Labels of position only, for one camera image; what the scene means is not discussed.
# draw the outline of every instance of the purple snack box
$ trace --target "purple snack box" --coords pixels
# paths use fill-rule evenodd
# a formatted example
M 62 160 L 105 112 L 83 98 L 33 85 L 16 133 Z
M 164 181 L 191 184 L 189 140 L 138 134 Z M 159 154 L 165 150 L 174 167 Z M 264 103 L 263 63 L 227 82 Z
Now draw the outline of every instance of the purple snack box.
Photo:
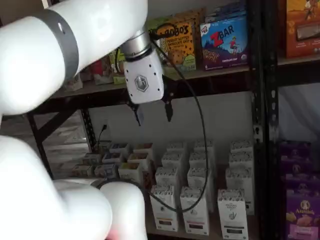
M 279 144 L 280 156 L 289 159 L 310 158 L 311 143 L 307 141 L 282 141 Z
M 294 190 L 320 191 L 320 175 L 318 174 L 286 174 L 285 188 Z
M 285 239 L 318 240 L 320 227 L 319 191 L 286 191 Z

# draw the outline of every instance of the cardboard box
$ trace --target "cardboard box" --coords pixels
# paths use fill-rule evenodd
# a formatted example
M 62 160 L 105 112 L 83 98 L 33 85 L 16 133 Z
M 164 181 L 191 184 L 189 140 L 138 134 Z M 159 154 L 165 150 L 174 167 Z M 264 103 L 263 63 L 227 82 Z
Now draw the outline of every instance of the cardboard box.
M 183 152 L 166 152 L 161 159 L 165 168 L 178 168 L 179 179 L 182 185 L 187 185 L 189 162 Z
M 155 181 L 159 186 L 174 186 L 175 204 L 180 206 L 181 184 L 179 180 L 178 168 L 158 167 L 155 172 Z
M 92 166 L 76 165 L 72 169 L 73 177 L 87 178 L 87 177 L 92 177 L 93 173 L 94 171 Z
M 122 163 L 118 168 L 118 172 L 121 179 L 128 179 L 143 186 L 144 177 L 139 163 Z
M 218 208 L 223 239 L 248 240 L 245 194 L 240 189 L 219 189 Z
M 120 166 L 124 162 L 124 156 L 120 152 L 106 153 L 102 158 L 103 164 L 117 164 L 118 166 Z
M 320 175 L 318 174 L 291 174 L 285 175 L 285 188 L 293 190 L 320 190 Z
M 217 176 L 217 165 L 216 165 L 216 151 L 215 151 L 215 143 L 213 140 L 207 140 L 206 141 L 206 147 L 209 157 L 209 167 L 212 169 L 214 177 Z M 205 152 L 205 141 L 198 140 L 194 143 L 194 151 L 203 151 Z
M 286 56 L 320 52 L 320 8 L 317 0 L 286 1 Z
M 128 158 L 128 163 L 138 163 L 141 165 L 143 174 L 143 183 L 146 189 L 151 189 L 156 183 L 153 178 L 154 169 L 152 168 L 151 160 L 148 153 L 131 153 Z
M 205 168 L 190 168 L 188 172 L 188 185 L 192 188 L 202 189 L 206 182 L 206 169 Z M 213 213 L 216 207 L 214 178 L 211 169 L 208 169 L 208 178 L 205 188 L 206 203 L 210 213 Z
M 115 143 L 115 142 L 111 144 L 109 151 L 111 154 L 121 153 L 125 159 L 128 159 L 129 155 L 132 152 L 131 147 L 128 143 Z
M 200 195 L 200 188 L 184 186 L 180 195 L 182 209 L 192 206 L 198 200 Z M 183 213 L 183 220 L 185 231 L 188 234 L 209 235 L 209 214 L 207 200 L 204 195 L 193 209 Z
M 96 166 L 94 170 L 94 175 L 97 178 L 104 179 L 117 179 L 118 176 L 118 167 L 115 164 L 103 164 Z
M 254 169 L 254 157 L 251 151 L 229 153 L 230 168 Z
M 247 64 L 249 47 L 246 16 L 203 23 L 200 32 L 205 70 Z
M 251 168 L 227 168 L 225 180 L 228 189 L 243 189 L 248 215 L 255 214 L 254 180 Z
M 250 140 L 239 140 L 239 141 L 232 141 L 230 144 L 230 152 L 232 154 L 238 152 L 250 152 L 254 154 L 254 147 L 252 141 Z
M 99 165 L 101 164 L 102 155 L 100 153 L 86 153 L 82 158 L 83 165 Z
M 175 187 L 153 185 L 151 189 L 156 197 L 172 208 L 176 208 Z M 156 229 L 177 232 L 178 215 L 150 196 Z
M 320 194 L 319 191 L 286 191 L 285 239 L 319 239 Z

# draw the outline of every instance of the snack box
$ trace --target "snack box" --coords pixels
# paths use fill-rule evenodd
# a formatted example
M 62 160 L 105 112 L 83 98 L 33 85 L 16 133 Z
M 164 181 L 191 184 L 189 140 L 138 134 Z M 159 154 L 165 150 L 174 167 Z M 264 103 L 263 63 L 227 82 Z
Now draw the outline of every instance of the snack box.
M 107 152 L 102 158 L 103 164 L 117 164 L 119 166 L 124 161 L 125 161 L 124 156 L 120 152 L 115 152 L 115 153 Z
M 254 157 L 251 151 L 239 151 L 229 153 L 230 168 L 251 168 L 254 169 Z
M 109 149 L 111 154 L 113 153 L 121 153 L 125 159 L 128 159 L 130 153 L 132 152 L 131 147 L 128 143 L 115 143 L 111 144 Z
M 201 196 L 201 189 L 184 186 L 181 190 L 180 201 L 182 209 L 191 207 Z M 208 236 L 210 233 L 207 199 L 202 196 L 199 203 L 183 213 L 184 227 L 188 234 Z
M 241 189 L 219 189 L 217 200 L 222 238 L 248 240 L 244 191 Z
M 188 185 L 192 188 L 202 189 L 206 182 L 206 169 L 205 168 L 190 168 L 188 175 Z M 215 187 L 214 178 L 211 169 L 208 169 L 208 178 L 205 187 L 206 203 L 210 213 L 215 210 Z
M 255 215 L 254 178 L 251 168 L 227 168 L 225 181 L 228 189 L 243 189 L 248 215 Z
M 118 168 L 118 172 L 121 179 L 131 180 L 143 186 L 144 177 L 139 163 L 124 162 Z
M 205 70 L 229 68 L 248 62 L 246 16 L 200 25 Z
M 93 166 L 86 166 L 86 165 L 76 165 L 72 169 L 72 176 L 79 177 L 79 178 L 87 178 L 93 176 Z
M 96 166 L 94 175 L 97 178 L 117 179 L 118 167 L 115 164 L 103 164 Z
M 294 190 L 320 190 L 320 175 L 318 174 L 292 174 L 285 175 L 285 188 Z
M 143 174 L 143 183 L 146 189 L 151 189 L 152 185 L 156 183 L 153 178 L 154 170 L 151 165 L 151 160 L 148 153 L 131 153 L 128 158 L 128 163 L 138 163 L 141 165 Z
M 177 208 L 174 186 L 153 185 L 151 193 L 170 207 Z M 152 196 L 150 199 L 156 229 L 177 232 L 179 228 L 177 213 L 163 206 Z
M 99 165 L 102 155 L 100 153 L 86 153 L 82 158 L 83 165 Z
M 285 239 L 319 239 L 319 191 L 286 190 Z

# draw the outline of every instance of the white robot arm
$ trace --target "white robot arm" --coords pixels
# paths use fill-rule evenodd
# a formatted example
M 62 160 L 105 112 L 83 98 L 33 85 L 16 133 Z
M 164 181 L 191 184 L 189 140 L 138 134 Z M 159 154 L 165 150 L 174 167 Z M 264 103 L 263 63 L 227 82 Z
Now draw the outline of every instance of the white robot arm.
M 2 115 L 33 110 L 118 46 L 132 102 L 161 99 L 163 72 L 144 31 L 147 12 L 147 0 L 67 0 L 0 28 L 0 123 Z M 112 240 L 147 239 L 136 186 L 54 185 L 35 152 L 5 136 L 0 189 L 0 239 L 103 240 L 117 229 Z

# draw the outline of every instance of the white wall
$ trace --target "white wall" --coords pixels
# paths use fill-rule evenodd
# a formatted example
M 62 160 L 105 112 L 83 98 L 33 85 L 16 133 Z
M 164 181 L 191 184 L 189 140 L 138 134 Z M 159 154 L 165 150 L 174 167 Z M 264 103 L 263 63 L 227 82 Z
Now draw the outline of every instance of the white wall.
M 252 138 L 251 94 L 228 93 L 199 97 L 206 126 L 207 138 L 215 141 L 218 163 L 228 162 L 229 144 L 236 139 Z M 162 101 L 141 105 L 144 122 L 139 126 L 133 112 L 126 105 L 90 109 L 96 137 L 103 124 L 108 130 L 102 140 L 152 142 L 158 159 L 170 141 L 192 142 L 203 138 L 200 115 L 193 98 L 175 99 L 172 102 L 173 118 L 167 121 Z

